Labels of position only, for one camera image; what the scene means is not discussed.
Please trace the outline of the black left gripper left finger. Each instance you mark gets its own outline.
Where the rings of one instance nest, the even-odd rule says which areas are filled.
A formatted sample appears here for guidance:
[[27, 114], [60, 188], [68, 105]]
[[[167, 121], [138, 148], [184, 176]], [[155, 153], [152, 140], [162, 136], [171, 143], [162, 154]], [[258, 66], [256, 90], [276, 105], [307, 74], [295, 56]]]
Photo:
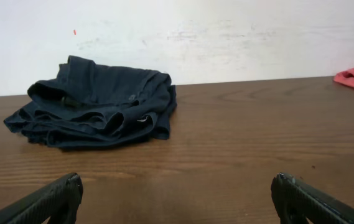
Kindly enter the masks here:
[[74, 224], [82, 202], [83, 184], [69, 173], [0, 210], [0, 224]]

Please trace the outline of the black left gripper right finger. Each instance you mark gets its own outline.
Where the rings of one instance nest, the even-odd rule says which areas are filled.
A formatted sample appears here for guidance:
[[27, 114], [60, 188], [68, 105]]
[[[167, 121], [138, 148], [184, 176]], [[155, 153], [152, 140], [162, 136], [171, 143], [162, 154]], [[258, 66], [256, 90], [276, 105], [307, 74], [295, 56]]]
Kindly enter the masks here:
[[271, 198], [281, 224], [354, 224], [354, 208], [287, 173], [273, 178]]

